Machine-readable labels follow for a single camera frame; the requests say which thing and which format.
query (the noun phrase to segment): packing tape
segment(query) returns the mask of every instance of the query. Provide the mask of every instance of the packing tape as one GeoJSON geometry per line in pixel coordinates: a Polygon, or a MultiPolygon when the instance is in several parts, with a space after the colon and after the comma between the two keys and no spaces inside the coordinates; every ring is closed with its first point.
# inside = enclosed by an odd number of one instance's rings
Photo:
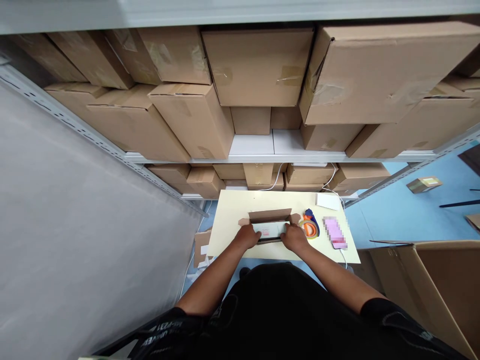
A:
{"type": "Polygon", "coordinates": [[[211,70],[216,86],[228,86],[234,79],[232,69],[229,67],[216,67],[211,70]]]}
{"type": "Polygon", "coordinates": [[[299,66],[282,66],[281,77],[276,80],[276,84],[280,86],[302,86],[304,79],[304,69],[299,66]]]}

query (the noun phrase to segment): white paper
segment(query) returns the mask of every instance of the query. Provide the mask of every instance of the white paper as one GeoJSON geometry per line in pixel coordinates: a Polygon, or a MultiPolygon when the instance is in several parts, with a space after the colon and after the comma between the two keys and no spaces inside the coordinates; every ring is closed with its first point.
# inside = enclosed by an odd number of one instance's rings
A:
{"type": "Polygon", "coordinates": [[[316,195],[316,204],[323,208],[339,211],[342,207],[340,199],[337,196],[331,196],[327,193],[318,193],[316,195]]]}

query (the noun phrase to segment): folded cardboard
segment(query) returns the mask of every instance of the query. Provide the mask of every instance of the folded cardboard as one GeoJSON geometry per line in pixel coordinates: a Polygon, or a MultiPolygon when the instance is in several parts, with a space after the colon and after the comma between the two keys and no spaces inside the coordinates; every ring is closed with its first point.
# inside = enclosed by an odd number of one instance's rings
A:
{"type": "Polygon", "coordinates": [[[232,106],[231,118],[235,134],[268,135],[270,134],[271,107],[232,106]]]}
{"type": "Polygon", "coordinates": [[[465,215],[466,221],[480,234],[480,214],[465,215]]]}
{"type": "Polygon", "coordinates": [[[274,172],[272,163],[244,163],[246,183],[250,185],[269,185],[274,172]]]}
{"type": "Polygon", "coordinates": [[[87,82],[74,64],[41,33],[12,35],[10,39],[61,82],[87,82]]]}
{"type": "Polygon", "coordinates": [[[305,150],[345,151],[363,129],[360,124],[301,125],[305,150]]]}
{"type": "Polygon", "coordinates": [[[193,167],[186,180],[204,199],[218,199],[225,183],[219,178],[213,167],[193,167]]]}
{"type": "Polygon", "coordinates": [[[280,173],[278,175],[278,180],[275,183],[275,180],[277,179],[277,173],[274,172],[271,175],[271,180],[269,185],[248,185],[248,190],[265,190],[265,189],[270,189],[269,191],[283,191],[284,190],[284,175],[280,173]]]}
{"type": "Polygon", "coordinates": [[[135,84],[100,30],[50,32],[48,36],[93,85],[126,90],[135,84]]]}
{"type": "Polygon", "coordinates": [[[479,42],[480,27],[459,21],[324,27],[300,96],[303,122],[397,123],[479,42]]]}
{"type": "Polygon", "coordinates": [[[337,166],[329,184],[333,191],[369,189],[390,176],[381,162],[341,162],[337,166]]]}
{"type": "Polygon", "coordinates": [[[416,242],[369,250],[386,296],[428,332],[480,358],[480,241],[416,242]]]}
{"type": "Polygon", "coordinates": [[[441,82],[399,123],[366,125],[345,153],[390,159],[407,149],[436,149],[480,122],[480,109],[473,104],[466,93],[441,82]]]}
{"type": "Polygon", "coordinates": [[[290,184],[287,175],[283,174],[284,191],[317,193],[324,187],[324,184],[290,184]]]}
{"type": "Polygon", "coordinates": [[[433,188],[437,188],[441,185],[443,185],[443,182],[441,182],[437,177],[427,176],[419,177],[412,182],[409,182],[406,187],[409,188],[412,193],[418,194],[430,191],[433,188]]]}
{"type": "Polygon", "coordinates": [[[148,97],[153,85],[112,90],[87,107],[98,114],[103,134],[124,151],[146,159],[187,163],[190,156],[148,97]]]}
{"type": "Polygon", "coordinates": [[[90,111],[87,107],[88,104],[108,93],[110,89],[87,82],[63,82],[49,85],[44,90],[84,122],[115,143],[115,140],[108,136],[110,128],[105,127],[101,116],[97,112],[90,111]]]}
{"type": "Polygon", "coordinates": [[[166,83],[148,96],[192,158],[229,157],[232,115],[220,106],[212,85],[166,83]]]}
{"type": "Polygon", "coordinates": [[[300,108],[295,107],[272,107],[270,117],[271,129],[296,130],[302,123],[300,108]]]}
{"type": "Polygon", "coordinates": [[[148,170],[167,184],[186,184],[191,168],[190,164],[155,164],[148,166],[148,170]]]}
{"type": "Polygon", "coordinates": [[[336,168],[332,164],[325,167],[295,166],[288,164],[286,175],[291,185],[326,184],[334,174],[336,168]]]}
{"type": "Polygon", "coordinates": [[[212,83],[198,26],[142,27],[137,30],[162,81],[212,83]]]}
{"type": "Polygon", "coordinates": [[[134,81],[150,85],[162,83],[137,29],[106,30],[105,35],[134,81]]]}
{"type": "MultiPolygon", "coordinates": [[[[297,213],[292,214],[292,209],[279,209],[279,210],[265,210],[265,211],[252,211],[248,213],[248,218],[242,218],[238,221],[238,225],[244,226],[248,224],[267,224],[267,223],[290,223],[297,224],[299,223],[301,217],[297,213]]],[[[280,236],[275,238],[260,238],[257,245],[274,243],[280,240],[280,236]]]]}
{"type": "Polygon", "coordinates": [[[193,252],[193,267],[203,267],[207,264],[205,263],[205,258],[207,257],[207,250],[210,243],[210,235],[212,230],[197,232],[195,234],[195,250],[193,252]]]}
{"type": "Polygon", "coordinates": [[[218,177],[222,180],[229,179],[245,179],[245,171],[243,164],[213,164],[218,177]]]}
{"type": "Polygon", "coordinates": [[[223,106],[294,107],[313,28],[203,31],[223,106]]]}

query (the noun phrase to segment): smartphone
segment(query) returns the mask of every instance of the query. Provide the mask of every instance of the smartphone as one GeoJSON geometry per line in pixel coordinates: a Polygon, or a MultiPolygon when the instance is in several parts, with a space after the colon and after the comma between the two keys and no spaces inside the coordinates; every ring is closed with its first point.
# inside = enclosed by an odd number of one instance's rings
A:
{"type": "Polygon", "coordinates": [[[334,249],[346,249],[347,241],[336,217],[325,216],[323,225],[334,249]]]}

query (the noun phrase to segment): white shelf board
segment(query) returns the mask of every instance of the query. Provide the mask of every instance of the white shelf board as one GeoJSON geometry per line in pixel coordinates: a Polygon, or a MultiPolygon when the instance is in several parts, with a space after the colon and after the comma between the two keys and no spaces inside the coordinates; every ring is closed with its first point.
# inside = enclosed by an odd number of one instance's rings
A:
{"type": "MultiPolygon", "coordinates": [[[[190,163],[418,163],[434,157],[433,151],[425,150],[404,151],[391,159],[349,158],[343,151],[303,149],[299,130],[274,130],[270,135],[235,135],[227,159],[193,158],[190,163]]],[[[145,159],[138,152],[127,152],[124,159],[136,164],[168,163],[145,159]]]]}
{"type": "Polygon", "coordinates": [[[478,0],[2,1],[0,34],[474,13],[478,0]]]}

